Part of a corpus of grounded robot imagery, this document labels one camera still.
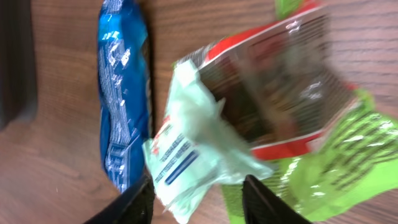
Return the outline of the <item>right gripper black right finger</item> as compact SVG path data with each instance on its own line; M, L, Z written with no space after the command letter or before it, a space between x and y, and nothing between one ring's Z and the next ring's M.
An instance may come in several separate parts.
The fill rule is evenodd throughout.
M242 205L246 224L312 224L253 175L243 182Z

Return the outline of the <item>green snack packet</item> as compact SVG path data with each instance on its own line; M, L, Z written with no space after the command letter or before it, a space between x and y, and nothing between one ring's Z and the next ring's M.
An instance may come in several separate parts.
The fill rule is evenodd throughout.
M221 116L263 180L307 220L325 221L397 187L397 121L327 61L328 15L316 1L277 1L278 20L190 54Z

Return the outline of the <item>teal tissue packet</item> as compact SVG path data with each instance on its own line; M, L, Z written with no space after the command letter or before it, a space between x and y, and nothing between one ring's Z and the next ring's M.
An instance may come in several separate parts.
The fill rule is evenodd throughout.
M177 65L164 123L142 145L155 194L178 223L188 223L212 185L240 184L249 174L266 179L276 170L255 159L248 143L221 118L224 103L200 81L191 60Z

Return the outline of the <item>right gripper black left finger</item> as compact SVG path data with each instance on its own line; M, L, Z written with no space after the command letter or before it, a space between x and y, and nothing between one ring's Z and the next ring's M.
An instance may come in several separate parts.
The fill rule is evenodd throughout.
M154 199L152 179L143 175L134 185L84 224L151 224Z

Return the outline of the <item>blue snack bar wrapper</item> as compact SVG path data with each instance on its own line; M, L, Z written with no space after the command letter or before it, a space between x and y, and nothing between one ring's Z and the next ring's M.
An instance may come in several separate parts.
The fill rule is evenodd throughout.
M124 192L142 176L142 144L153 133L148 32L136 1L103 1L97 59L101 162Z

